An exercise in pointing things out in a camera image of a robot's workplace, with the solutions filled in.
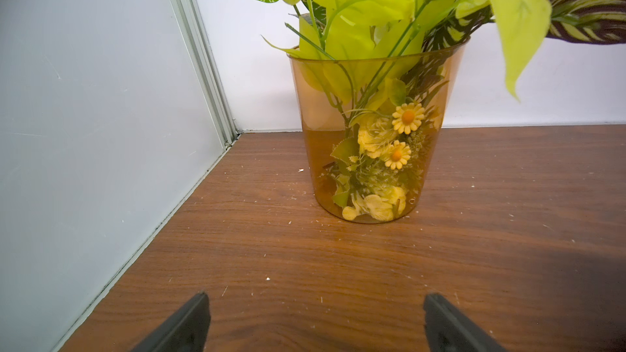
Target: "wood grain surface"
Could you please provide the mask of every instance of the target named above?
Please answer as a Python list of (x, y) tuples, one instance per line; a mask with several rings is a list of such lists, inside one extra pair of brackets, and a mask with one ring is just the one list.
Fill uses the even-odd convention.
[(416, 211), (362, 225), (301, 133), (244, 134), (62, 351), (128, 351), (200, 290), (207, 351), (427, 351), (431, 292), (510, 351), (626, 350), (625, 160), (626, 126), (445, 129)]

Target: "white panel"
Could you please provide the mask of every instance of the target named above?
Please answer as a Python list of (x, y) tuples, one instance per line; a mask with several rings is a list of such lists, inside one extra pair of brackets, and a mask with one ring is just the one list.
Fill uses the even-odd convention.
[[(198, 0), (235, 123), (244, 130), (301, 128), (291, 69), (269, 47), (298, 44), (283, 2)], [(504, 88), (504, 63), (493, 25), (466, 50), (445, 126), (552, 125), (626, 122), (626, 45), (592, 47), (546, 40), (518, 84), (522, 103)]]
[(50, 350), (221, 153), (169, 0), (0, 0), (0, 349)]

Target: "amber glass vase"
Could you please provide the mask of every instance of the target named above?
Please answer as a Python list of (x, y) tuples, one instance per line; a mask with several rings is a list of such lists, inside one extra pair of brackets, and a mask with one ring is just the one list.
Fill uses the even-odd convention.
[(462, 45), (366, 60), (291, 57), (315, 197), (357, 223), (417, 205)]

